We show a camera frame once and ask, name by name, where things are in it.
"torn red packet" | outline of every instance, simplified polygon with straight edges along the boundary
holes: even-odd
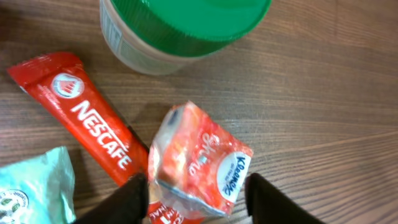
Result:
[[[157,192],[159,186],[149,184],[148,217],[151,224],[201,224],[204,218],[190,220],[184,218],[178,211],[166,207],[160,202]]]
[[[173,108],[150,148],[149,180],[161,202],[187,218],[227,216],[252,150],[192,102]]]

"brown table surface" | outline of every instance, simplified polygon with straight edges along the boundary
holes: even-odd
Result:
[[[174,75],[140,75],[109,50],[99,1],[0,0],[0,165],[66,145],[81,215],[116,184],[5,68],[69,50],[150,145],[194,101],[254,149],[259,172],[328,223],[398,223],[398,1],[275,0],[242,40]],[[242,193],[231,217],[250,223]]]

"black object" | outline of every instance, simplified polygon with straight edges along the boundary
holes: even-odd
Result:
[[[260,174],[251,174],[246,179],[244,196],[253,224],[322,223],[296,205]]]
[[[244,193],[253,224],[322,223],[257,173],[246,179]],[[147,179],[137,174],[74,224],[138,224],[146,216],[148,203]]]
[[[148,184],[144,174],[136,174],[96,208],[74,224],[138,224],[147,214]]]

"nescafe logo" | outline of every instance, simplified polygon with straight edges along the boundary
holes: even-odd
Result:
[[[58,96],[72,99],[83,93],[85,85],[78,77],[67,73],[59,73],[52,81],[52,89]]]

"white lettering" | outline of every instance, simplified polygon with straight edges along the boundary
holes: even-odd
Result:
[[[204,157],[203,159],[201,155],[204,154],[210,155],[211,152],[216,152],[211,145],[218,142],[218,136],[216,135],[210,136],[208,133],[203,133],[201,138],[205,144],[201,145],[202,149],[199,150],[200,156],[198,160],[192,162],[188,167],[188,172],[190,175],[195,175],[197,173],[197,170],[199,170],[204,164],[208,162],[207,158]]]
[[[108,150],[108,154],[110,155],[118,147],[118,144],[115,141],[111,141],[106,143],[103,147]]]
[[[97,124],[94,129],[90,130],[90,134],[94,137],[98,137],[103,131],[106,131],[105,124]]]
[[[132,162],[131,158],[125,153],[128,152],[128,150],[100,114],[98,114],[94,108],[90,109],[90,102],[85,100],[73,107],[70,111],[74,113],[78,112],[77,118],[83,121],[83,126],[89,130],[89,133],[93,137],[97,138],[97,143],[101,145],[102,148],[107,149],[107,153],[112,158],[118,158],[118,166],[126,170],[126,166]],[[105,144],[104,140],[106,138],[112,139],[113,141]]]
[[[114,152],[112,153],[112,156],[111,156],[111,157],[112,157],[112,158],[115,158],[115,157],[122,158],[124,155],[125,155],[125,153],[124,153],[123,149],[118,148],[116,151],[114,151]]]
[[[162,216],[162,217],[160,218],[160,220],[161,220],[164,224],[170,224],[170,223],[171,223],[171,221],[170,221],[170,220],[167,220],[164,216]]]
[[[104,144],[104,138],[112,139],[112,136],[111,136],[110,133],[102,133],[102,134],[101,134],[100,136],[98,136],[98,138],[97,138],[98,144],[103,145],[103,144]]]
[[[95,111],[94,109],[91,109],[89,112],[87,112],[88,107],[90,106],[90,102],[88,100],[85,100],[81,103],[79,103],[77,106],[75,106],[74,108],[72,108],[70,111],[72,112],[76,112],[78,110],[80,110],[79,115],[77,116],[77,118],[80,121],[83,121],[84,119],[86,119],[90,114],[93,113],[93,111]]]
[[[171,209],[170,211],[168,211],[166,213],[166,216],[168,219],[171,219],[173,217],[173,215],[174,215],[174,209]]]
[[[90,117],[86,118],[83,121],[83,125],[85,126],[86,129],[91,129],[95,124],[98,124],[100,121],[96,118],[96,116],[91,115]]]
[[[124,166],[125,166],[125,165],[128,165],[129,162],[132,162],[131,159],[130,159],[130,157],[124,156],[123,158],[121,158],[121,159],[119,160],[118,165],[119,165],[120,168],[125,169]]]
[[[163,214],[163,212],[166,212],[167,207],[162,205],[160,208],[158,208],[156,211],[152,212],[151,214],[149,214],[150,217],[152,218],[156,218],[159,215]]]
[[[184,217],[178,215],[178,217],[174,220],[174,223],[181,224],[184,221]]]

